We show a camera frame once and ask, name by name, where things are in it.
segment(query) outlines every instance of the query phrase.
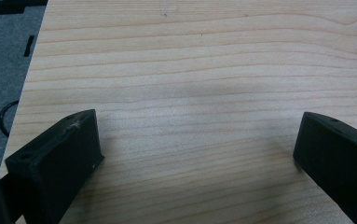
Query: light wood surface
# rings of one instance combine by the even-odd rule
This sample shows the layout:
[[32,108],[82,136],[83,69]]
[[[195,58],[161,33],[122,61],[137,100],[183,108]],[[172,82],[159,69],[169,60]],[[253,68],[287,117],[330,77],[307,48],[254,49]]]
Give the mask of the light wood surface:
[[357,128],[357,1],[49,0],[5,157],[90,108],[62,223],[350,223],[292,153],[304,111]]

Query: black cable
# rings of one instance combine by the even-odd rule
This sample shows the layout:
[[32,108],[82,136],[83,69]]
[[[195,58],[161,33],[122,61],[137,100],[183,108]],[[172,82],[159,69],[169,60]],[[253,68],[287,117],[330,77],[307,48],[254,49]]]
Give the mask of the black cable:
[[1,110],[0,112],[0,130],[1,132],[6,136],[9,137],[9,132],[7,131],[5,125],[4,125],[4,117],[5,117],[5,113],[13,106],[13,105],[17,105],[19,103],[19,101],[14,101],[11,102],[9,104],[7,104],[6,106],[4,106],[4,108]]

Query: black clamp jaw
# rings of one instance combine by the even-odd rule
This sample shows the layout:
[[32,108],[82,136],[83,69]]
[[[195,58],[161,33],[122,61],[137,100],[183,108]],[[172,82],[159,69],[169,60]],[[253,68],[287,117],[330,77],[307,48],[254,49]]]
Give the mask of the black clamp jaw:
[[306,112],[294,159],[357,223],[357,130],[340,120]]
[[94,109],[60,120],[6,159],[0,223],[59,223],[102,160]]

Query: black block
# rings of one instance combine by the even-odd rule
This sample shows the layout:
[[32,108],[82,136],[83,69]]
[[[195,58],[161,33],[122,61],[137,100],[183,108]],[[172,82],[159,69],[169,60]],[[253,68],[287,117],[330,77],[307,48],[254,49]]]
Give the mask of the black block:
[[357,223],[357,130],[337,119],[306,112],[294,158]]

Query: wood grain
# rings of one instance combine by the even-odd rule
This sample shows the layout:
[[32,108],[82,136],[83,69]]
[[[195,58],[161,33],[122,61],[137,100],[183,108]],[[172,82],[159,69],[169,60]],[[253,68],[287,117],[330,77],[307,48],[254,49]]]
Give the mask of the wood grain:
[[304,111],[357,128],[357,1],[50,0],[5,157],[89,108],[62,223],[350,223],[292,152]]

